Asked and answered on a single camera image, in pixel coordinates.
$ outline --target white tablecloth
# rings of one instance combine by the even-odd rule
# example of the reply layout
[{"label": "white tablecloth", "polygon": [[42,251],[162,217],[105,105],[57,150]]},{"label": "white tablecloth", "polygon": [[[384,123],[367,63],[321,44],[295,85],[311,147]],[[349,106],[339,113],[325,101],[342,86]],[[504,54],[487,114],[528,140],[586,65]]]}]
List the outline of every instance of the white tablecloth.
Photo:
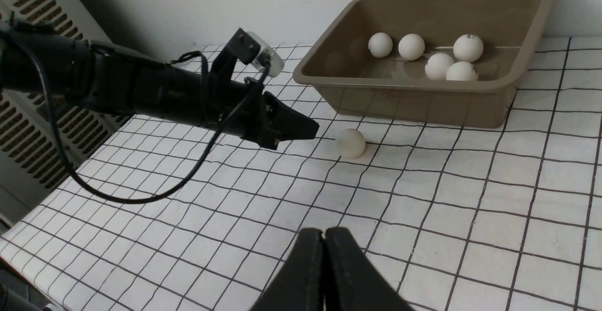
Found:
[{"label": "white tablecloth", "polygon": [[[292,80],[308,50],[280,46],[286,69],[267,90],[315,118],[318,138],[271,152],[224,136],[191,183],[146,206],[67,180],[2,236],[2,258],[67,309],[243,310],[300,228],[340,225],[416,310],[602,309],[602,39],[544,39],[491,130],[337,114]],[[337,157],[344,128],[366,137],[362,157]],[[79,173],[146,197],[209,137],[135,116]]]}]

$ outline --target black grid line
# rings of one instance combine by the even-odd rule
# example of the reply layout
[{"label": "black grid line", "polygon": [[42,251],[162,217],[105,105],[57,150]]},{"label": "black grid line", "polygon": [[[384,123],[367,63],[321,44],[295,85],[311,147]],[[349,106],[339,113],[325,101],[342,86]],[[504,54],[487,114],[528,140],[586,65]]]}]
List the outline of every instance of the black grid line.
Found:
[{"label": "black grid line", "polygon": [[[602,140],[602,116],[600,116],[600,131],[598,132],[598,145],[596,146],[596,159],[600,156],[600,143]],[[587,202],[587,214],[585,215],[585,229],[583,230],[583,245],[581,245],[581,259],[579,262],[579,273],[577,276],[577,288],[575,289],[575,304],[574,308],[579,307],[579,292],[581,292],[581,278],[583,277],[583,268],[585,267],[585,250],[587,247],[587,232],[590,230],[589,228],[589,217],[591,216],[592,204],[594,203],[594,189],[596,185],[596,174],[598,172],[598,167],[594,167],[594,173],[592,174],[592,186],[589,193],[589,201]]]},{"label": "black grid line", "polygon": [[[563,65],[562,73],[561,73],[561,79],[558,84],[558,90],[560,90],[562,88],[562,80],[564,78],[566,62],[568,61],[571,38],[572,37],[569,38],[568,43],[567,43],[567,47],[566,47],[567,51],[565,54],[564,65]],[[556,106],[558,104],[559,95],[560,95],[560,92],[557,92],[556,97],[554,99],[554,108],[556,108]],[[555,114],[554,112],[551,114],[550,125],[548,125],[548,132],[550,132],[552,130],[552,124],[554,122],[554,114]],[[548,146],[549,139],[550,139],[550,135],[548,134],[548,135],[546,135],[546,141],[544,142],[544,150],[543,150],[542,155],[546,154],[546,148]],[[538,171],[537,177],[535,179],[535,187],[536,188],[539,184],[539,179],[541,176],[541,170],[542,170],[543,166],[544,166],[544,160],[542,157],[542,160],[539,163],[539,171]],[[526,219],[526,223],[525,223],[525,227],[524,227],[524,231],[523,231],[523,240],[521,241],[520,251],[523,250],[525,241],[527,240],[527,232],[529,231],[529,220],[531,219],[531,211],[533,210],[533,204],[535,203],[535,197],[536,197],[536,190],[533,191],[533,197],[531,198],[531,203],[529,204],[529,212],[527,212],[527,219]],[[510,285],[510,293],[508,294],[508,301],[506,303],[506,311],[508,311],[510,309],[510,303],[512,302],[512,292],[514,291],[514,286],[516,285],[516,278],[518,276],[518,268],[520,267],[522,256],[523,256],[523,254],[521,252],[519,252],[518,259],[516,260],[516,267],[514,268],[514,275],[512,277],[512,285]]]},{"label": "black grid line", "polygon": [[[512,104],[509,107],[508,110],[508,115],[510,115],[510,112],[512,111]],[[477,206],[475,208],[475,213],[473,214],[473,219],[470,223],[470,227],[468,228],[468,234],[466,236],[467,239],[470,239],[470,236],[473,232],[473,227],[475,226],[475,220],[477,219],[477,215],[479,214],[479,210],[480,210],[480,206],[481,206],[481,202],[483,201],[483,197],[485,195],[485,191],[487,189],[487,183],[489,182],[489,178],[490,178],[490,174],[491,174],[491,169],[493,168],[493,164],[494,164],[494,160],[495,160],[495,154],[498,152],[498,148],[499,148],[499,143],[501,142],[501,140],[504,137],[504,133],[506,132],[506,127],[508,126],[508,119],[506,118],[503,128],[501,129],[501,133],[499,134],[499,137],[497,139],[497,142],[495,143],[495,147],[493,150],[493,154],[491,155],[491,160],[489,163],[489,168],[487,170],[487,174],[486,177],[484,179],[484,183],[483,183],[483,190],[481,191],[480,197],[479,197],[479,201],[477,203]],[[445,303],[445,311],[447,311],[450,307],[450,303],[452,302],[452,296],[453,296],[453,292],[454,289],[456,287],[456,283],[458,282],[458,277],[460,276],[460,270],[462,270],[462,264],[464,263],[464,257],[466,256],[466,251],[468,250],[468,245],[469,245],[469,240],[467,240],[464,244],[464,249],[462,249],[462,255],[460,256],[460,263],[458,263],[458,270],[456,271],[456,274],[454,274],[454,278],[453,278],[453,283],[451,284],[451,289],[449,292],[449,296],[447,297],[447,302]]]},{"label": "black grid line", "polygon": [[[462,135],[462,131],[460,131],[460,133],[458,133],[458,136],[456,137],[456,140],[454,141],[454,146],[455,146],[455,145],[458,143],[458,140],[460,140],[460,136],[461,136],[461,135]],[[447,165],[447,162],[449,161],[449,159],[450,159],[450,157],[451,157],[451,156],[452,156],[452,153],[450,152],[450,153],[447,155],[446,159],[445,159],[445,164],[443,165],[443,169],[445,169],[445,166]],[[441,184],[441,178],[442,178],[442,177],[443,177],[443,172],[441,172],[441,173],[439,174],[439,178],[437,179],[437,183],[436,183],[436,185],[435,185],[435,191],[434,191],[434,193],[433,193],[433,199],[432,199],[432,201],[433,201],[433,202],[435,201],[435,198],[436,198],[436,196],[437,196],[437,191],[438,191],[438,189],[439,189],[439,185]],[[428,213],[430,212],[430,209],[432,208],[432,206],[433,206],[433,203],[431,202],[431,203],[428,205],[428,208],[427,208],[427,210],[426,210],[426,213],[424,213],[424,217],[423,217],[423,219],[422,219],[422,221],[421,221],[421,223],[420,223],[419,230],[418,230],[418,232],[416,232],[416,238],[415,238],[415,240],[414,240],[414,242],[413,242],[412,249],[415,249],[415,248],[416,248],[416,245],[418,244],[418,241],[419,241],[419,238],[420,238],[421,231],[422,231],[422,229],[423,229],[423,227],[424,227],[424,223],[425,223],[426,219],[428,218]],[[412,252],[410,253],[410,255],[409,255],[409,259],[408,259],[408,263],[411,263],[411,262],[412,262],[412,257],[413,257],[413,254],[414,254],[414,251],[412,251]],[[408,274],[408,269],[409,269],[409,264],[408,264],[408,265],[406,265],[406,267],[404,268],[404,273],[402,274],[402,278],[399,280],[399,284],[397,285],[397,289],[396,289],[396,292],[397,292],[397,293],[399,293],[399,292],[400,292],[400,289],[402,288],[402,284],[404,283],[404,279],[405,279],[405,277],[406,277],[406,274]]]}]

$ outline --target vent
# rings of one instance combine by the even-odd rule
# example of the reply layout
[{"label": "vent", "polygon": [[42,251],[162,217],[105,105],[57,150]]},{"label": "vent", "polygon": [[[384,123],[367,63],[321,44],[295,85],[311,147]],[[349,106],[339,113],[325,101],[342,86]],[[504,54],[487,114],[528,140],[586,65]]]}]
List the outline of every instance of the vent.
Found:
[{"label": "vent", "polygon": [[[0,19],[6,19],[11,11],[34,24],[50,22],[65,37],[107,40],[78,0],[1,0]],[[62,99],[52,99],[52,105],[74,167],[129,118],[71,107]],[[8,198],[0,197],[0,215],[8,218],[9,224],[19,221],[26,211],[5,211],[2,206],[33,208],[67,177],[47,119],[44,96],[8,90],[0,94],[0,186],[9,192]]]},{"label": "vent", "polygon": [[66,177],[52,143],[0,95],[0,149],[45,188]]},{"label": "vent", "polygon": [[[62,36],[78,40],[85,38],[84,34],[79,32],[79,28],[73,23],[73,20],[71,20],[69,15],[63,11],[62,7],[58,6],[55,0],[10,1],[13,2],[13,7],[17,8],[19,13],[26,17],[30,22],[52,22],[56,32]],[[28,99],[32,101],[32,105],[36,107],[36,110],[43,116],[44,120],[48,120],[44,96],[30,95],[28,96]],[[94,146],[90,147],[90,145],[82,143],[82,141],[87,141],[82,134],[85,131],[95,131],[93,128],[99,124],[99,120],[95,120],[97,115],[82,109],[71,107],[67,105],[63,99],[54,99],[53,105],[57,110],[59,127],[62,129],[62,132],[66,134],[64,137],[73,140],[72,142],[76,144],[78,150],[81,150],[85,155],[94,152],[96,150]],[[112,116],[112,118],[119,125],[123,125],[129,117]],[[77,127],[77,130],[82,131],[82,133],[78,135],[73,133],[69,134],[69,131],[74,127]]]}]

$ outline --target black robotic arm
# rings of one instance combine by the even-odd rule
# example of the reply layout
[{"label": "black robotic arm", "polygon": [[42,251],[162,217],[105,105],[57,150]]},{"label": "black robotic arm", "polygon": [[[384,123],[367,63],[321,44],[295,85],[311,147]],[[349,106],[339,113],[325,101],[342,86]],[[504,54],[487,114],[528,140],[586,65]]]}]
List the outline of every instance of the black robotic arm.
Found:
[{"label": "black robotic arm", "polygon": [[[237,60],[245,64],[258,61],[268,69],[271,63],[272,56],[262,49],[262,43],[243,30],[230,39],[211,71],[201,75],[118,45],[58,36],[50,23],[13,20],[2,24],[0,30],[4,45],[0,90],[43,93],[35,65],[15,43],[18,41],[41,62],[50,95],[64,97],[69,105],[106,114],[146,114],[215,131],[249,91],[254,91],[224,133],[275,150],[280,141],[313,139],[318,131],[314,120],[290,109],[270,92],[262,94],[262,81],[231,80]],[[189,53],[174,62],[195,56],[201,54]]]}]

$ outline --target black cable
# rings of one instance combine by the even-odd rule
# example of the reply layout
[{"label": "black cable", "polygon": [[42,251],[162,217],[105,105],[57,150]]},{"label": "black cable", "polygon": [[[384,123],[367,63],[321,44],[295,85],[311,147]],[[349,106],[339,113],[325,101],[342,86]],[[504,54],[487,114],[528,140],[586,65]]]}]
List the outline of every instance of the black cable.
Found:
[{"label": "black cable", "polygon": [[[207,144],[203,154],[200,156],[200,159],[198,159],[198,161],[196,162],[196,164],[194,165],[192,170],[190,170],[189,174],[187,174],[186,177],[183,178],[178,184],[174,185],[174,187],[165,191],[164,193],[160,193],[158,195],[154,195],[154,196],[151,196],[148,198],[126,199],[126,198],[114,197],[111,195],[107,195],[107,193],[103,193],[103,192],[95,189],[94,187],[88,185],[88,183],[86,183],[77,174],[77,172],[75,172],[75,169],[73,169],[73,167],[71,166],[71,163],[69,163],[69,158],[67,157],[67,155],[65,153],[63,142],[61,141],[61,138],[60,138],[60,131],[58,128],[58,124],[56,122],[57,121],[56,120],[56,112],[54,112],[54,109],[52,108],[52,104],[51,104],[52,96],[48,90],[48,78],[43,69],[43,66],[41,65],[41,61],[32,52],[32,50],[30,50],[30,48],[28,48],[25,44],[23,44],[21,41],[19,41],[19,39],[15,38],[9,34],[5,35],[5,37],[8,38],[9,41],[11,41],[15,45],[17,45],[17,47],[19,47],[28,56],[28,58],[32,61],[32,63],[34,64],[34,67],[36,67],[36,71],[40,78],[42,91],[43,91],[44,97],[46,98],[46,105],[47,105],[47,110],[48,110],[48,121],[50,123],[52,133],[54,135],[54,140],[56,143],[56,152],[58,153],[58,157],[61,159],[63,167],[65,167],[69,176],[71,176],[71,178],[73,178],[73,180],[75,180],[75,182],[77,182],[81,187],[86,189],[86,191],[88,191],[89,193],[92,193],[93,195],[101,197],[107,201],[115,202],[118,204],[147,204],[149,202],[155,202],[160,199],[167,198],[169,195],[172,195],[173,193],[175,193],[175,191],[178,191],[179,189],[181,189],[184,185],[186,185],[187,182],[189,182],[189,180],[191,180],[191,178],[194,176],[194,174],[196,174],[196,172],[198,171],[198,168],[200,168],[202,163],[205,161],[205,159],[207,158],[207,155],[211,151],[211,148],[213,148],[213,146],[215,145],[217,138],[221,135],[221,133],[226,128],[226,126],[228,126],[228,124],[233,120],[233,118],[237,115],[239,110],[242,109],[244,106],[246,106],[249,103],[249,101],[253,98],[253,95],[254,95],[256,89],[258,88],[259,90],[261,90],[260,86],[254,86],[253,88],[249,89],[249,92],[247,92],[245,97],[243,97],[243,99],[240,101],[240,103],[238,103],[238,105],[236,105],[234,107],[234,109],[232,109],[232,111],[230,112],[230,114],[228,114],[228,116],[223,121],[223,123],[219,126],[219,128],[217,128],[215,133],[213,133],[213,137],[211,137],[211,140],[209,140],[209,144]],[[209,73],[208,72],[208,69],[209,69],[208,61],[207,61],[207,58],[205,58],[205,56],[201,52],[193,51],[193,52],[189,52],[187,54],[183,54],[178,60],[172,61],[172,62],[179,63],[180,60],[181,60],[181,62],[185,62],[186,60],[195,58],[196,56],[200,56],[202,58],[202,64],[201,64],[202,85],[201,86],[208,86],[208,82],[209,82],[208,81],[208,78],[209,78],[208,77],[208,73]],[[269,65],[266,67],[266,71],[264,72],[265,75],[267,75],[268,70],[269,70]]]}]

